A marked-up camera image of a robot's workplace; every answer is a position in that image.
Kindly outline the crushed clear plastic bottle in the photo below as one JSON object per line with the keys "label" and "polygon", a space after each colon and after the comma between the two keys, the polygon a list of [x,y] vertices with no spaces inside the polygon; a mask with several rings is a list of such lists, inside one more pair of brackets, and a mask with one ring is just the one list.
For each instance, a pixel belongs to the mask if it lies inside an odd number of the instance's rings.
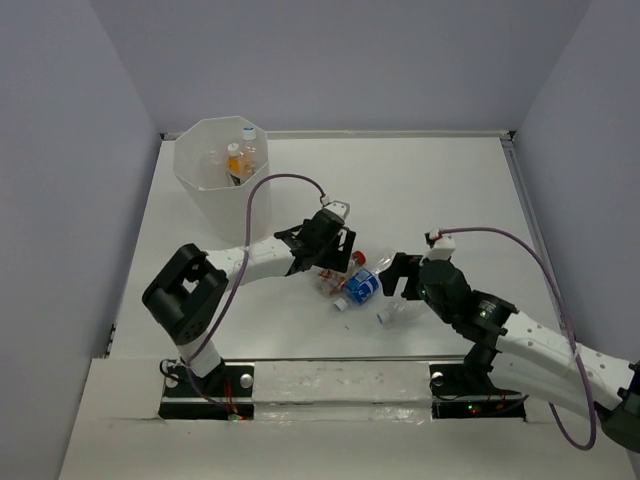
{"label": "crushed clear plastic bottle", "polygon": [[397,251],[393,248],[384,249],[377,259],[370,266],[370,271],[376,279],[380,278],[380,274],[387,270],[393,263]]}

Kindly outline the clear bottle red cap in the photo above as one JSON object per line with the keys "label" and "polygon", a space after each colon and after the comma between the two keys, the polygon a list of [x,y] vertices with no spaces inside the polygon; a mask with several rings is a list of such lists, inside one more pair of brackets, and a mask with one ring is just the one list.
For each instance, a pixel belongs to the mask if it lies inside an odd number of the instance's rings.
{"label": "clear bottle red cap", "polygon": [[325,297],[337,295],[345,285],[346,281],[365,264],[366,256],[362,251],[356,250],[351,254],[347,270],[345,272],[323,269],[317,274],[314,287],[318,293]]}

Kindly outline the blue label bottle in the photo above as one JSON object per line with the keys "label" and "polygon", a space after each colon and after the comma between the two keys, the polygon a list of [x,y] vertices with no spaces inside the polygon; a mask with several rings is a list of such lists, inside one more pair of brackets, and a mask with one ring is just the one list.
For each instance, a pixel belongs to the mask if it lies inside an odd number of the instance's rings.
{"label": "blue label bottle", "polygon": [[366,268],[361,268],[343,285],[333,306],[339,312],[360,306],[369,301],[379,288],[378,276]]}

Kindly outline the orange navy label tea bottle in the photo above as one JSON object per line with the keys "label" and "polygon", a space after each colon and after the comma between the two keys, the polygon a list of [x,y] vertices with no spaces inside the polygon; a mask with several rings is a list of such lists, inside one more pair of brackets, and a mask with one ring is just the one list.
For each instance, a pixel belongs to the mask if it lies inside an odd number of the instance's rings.
{"label": "orange navy label tea bottle", "polygon": [[249,158],[242,152],[238,143],[227,146],[226,169],[233,186],[244,184],[252,175]]}

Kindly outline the clear bottle white cap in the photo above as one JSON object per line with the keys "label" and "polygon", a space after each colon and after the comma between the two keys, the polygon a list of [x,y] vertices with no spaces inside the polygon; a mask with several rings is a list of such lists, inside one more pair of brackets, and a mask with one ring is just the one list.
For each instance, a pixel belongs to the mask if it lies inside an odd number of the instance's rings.
{"label": "clear bottle white cap", "polygon": [[244,160],[244,170],[248,176],[251,176],[260,167],[260,145],[258,142],[258,135],[254,127],[244,127],[241,135],[241,153]]}

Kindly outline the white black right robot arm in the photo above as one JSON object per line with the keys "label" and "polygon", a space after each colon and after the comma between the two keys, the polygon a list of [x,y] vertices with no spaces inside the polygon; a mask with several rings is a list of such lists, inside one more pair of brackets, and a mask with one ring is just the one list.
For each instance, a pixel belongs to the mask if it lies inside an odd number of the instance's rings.
{"label": "white black right robot arm", "polygon": [[384,294],[393,295],[401,279],[404,299],[426,303],[472,342],[460,368],[468,390],[494,384],[595,417],[610,440],[638,451],[638,364],[570,343],[515,305],[472,289],[448,260],[399,253],[380,275]]}

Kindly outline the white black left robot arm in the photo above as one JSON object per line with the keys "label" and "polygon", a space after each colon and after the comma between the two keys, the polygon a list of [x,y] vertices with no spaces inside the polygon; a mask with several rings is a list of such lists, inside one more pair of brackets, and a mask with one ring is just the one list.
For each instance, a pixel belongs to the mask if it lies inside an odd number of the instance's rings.
{"label": "white black left robot arm", "polygon": [[224,381],[224,360],[208,336],[223,296],[247,283],[313,267],[344,272],[355,241],[345,227],[348,212],[346,203],[334,201],[301,225],[248,247],[203,251],[191,243],[174,253],[142,303],[178,349],[195,392],[209,395]]}

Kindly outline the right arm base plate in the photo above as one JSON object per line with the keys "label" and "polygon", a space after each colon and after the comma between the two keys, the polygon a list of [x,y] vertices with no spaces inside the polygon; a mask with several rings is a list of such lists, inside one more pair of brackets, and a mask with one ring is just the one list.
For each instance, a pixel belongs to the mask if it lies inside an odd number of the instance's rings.
{"label": "right arm base plate", "polygon": [[436,363],[429,369],[434,419],[526,419],[520,392],[498,388],[462,363]]}

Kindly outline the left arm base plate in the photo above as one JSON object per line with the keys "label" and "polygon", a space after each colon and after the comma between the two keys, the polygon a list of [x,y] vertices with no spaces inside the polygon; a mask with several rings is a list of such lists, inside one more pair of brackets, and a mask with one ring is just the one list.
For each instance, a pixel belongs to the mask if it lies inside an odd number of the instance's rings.
{"label": "left arm base plate", "polygon": [[165,420],[253,420],[252,398],[255,364],[227,362],[220,380],[213,383],[195,378],[202,397],[189,381],[186,368],[175,360],[159,364],[164,385],[158,415]]}

